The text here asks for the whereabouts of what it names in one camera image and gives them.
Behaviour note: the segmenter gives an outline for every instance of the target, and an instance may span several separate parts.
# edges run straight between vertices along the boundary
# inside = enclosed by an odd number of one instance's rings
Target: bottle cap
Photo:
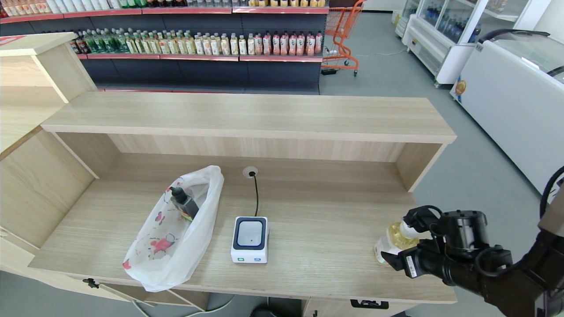
[[[408,239],[415,239],[419,236],[419,233],[414,228],[408,227],[405,221],[399,224],[399,232]]]
[[[173,194],[174,200],[176,200],[177,202],[183,203],[188,199],[188,196],[182,188],[172,186],[169,188],[171,190],[171,193]]]

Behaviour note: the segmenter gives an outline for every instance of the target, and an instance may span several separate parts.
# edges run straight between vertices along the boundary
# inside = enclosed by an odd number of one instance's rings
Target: white scanner
[[[231,243],[231,260],[235,263],[267,263],[268,219],[237,217]]]

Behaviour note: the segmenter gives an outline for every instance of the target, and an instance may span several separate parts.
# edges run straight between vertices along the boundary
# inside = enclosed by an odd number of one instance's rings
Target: wooden countertop
[[[6,157],[26,140],[26,135],[64,105],[52,87],[0,87],[0,157]]]
[[[39,55],[53,47],[69,42],[75,37],[72,32],[29,34],[15,41],[0,45],[0,57]]]
[[[439,279],[412,280],[377,263],[374,244],[415,206],[394,163],[121,154],[95,180],[36,255],[31,267],[139,285],[124,256],[171,180],[210,164],[225,177],[211,243],[192,278],[177,288],[280,297],[456,302]],[[268,217],[268,264],[231,262],[235,217]]]
[[[425,98],[86,92],[46,120],[53,132],[452,143]]]

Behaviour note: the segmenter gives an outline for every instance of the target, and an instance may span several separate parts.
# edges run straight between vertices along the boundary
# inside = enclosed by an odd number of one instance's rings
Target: pink bottle
[[[269,56],[270,53],[272,52],[272,47],[270,46],[270,33],[268,31],[266,31],[265,33],[265,37],[262,39],[262,47],[264,49],[264,53],[265,55]]]
[[[274,31],[274,36],[272,37],[272,53],[280,55],[280,36],[278,36],[278,31]]]
[[[289,52],[288,55],[290,56],[295,56],[296,55],[296,45],[297,45],[297,41],[298,41],[298,37],[296,36],[296,34],[292,34],[292,36],[290,36],[290,41],[289,41]]]
[[[303,48],[306,43],[306,37],[303,34],[298,36],[298,41],[296,45],[296,56],[303,56]]]
[[[307,36],[307,56],[314,56],[314,49],[315,49],[315,37],[313,35],[308,34]]]
[[[282,34],[280,38],[280,55],[286,56],[288,54],[288,35]]]
[[[315,53],[321,54],[321,43],[323,42],[323,34],[321,31],[315,36]]]

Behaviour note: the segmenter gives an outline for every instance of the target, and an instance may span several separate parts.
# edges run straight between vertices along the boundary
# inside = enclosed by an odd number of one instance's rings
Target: black bottle cap
[[[170,187],[170,190],[172,191],[174,200],[176,200],[179,203],[183,203],[188,199],[188,196],[186,195],[186,193],[184,192],[184,190],[180,187]]]

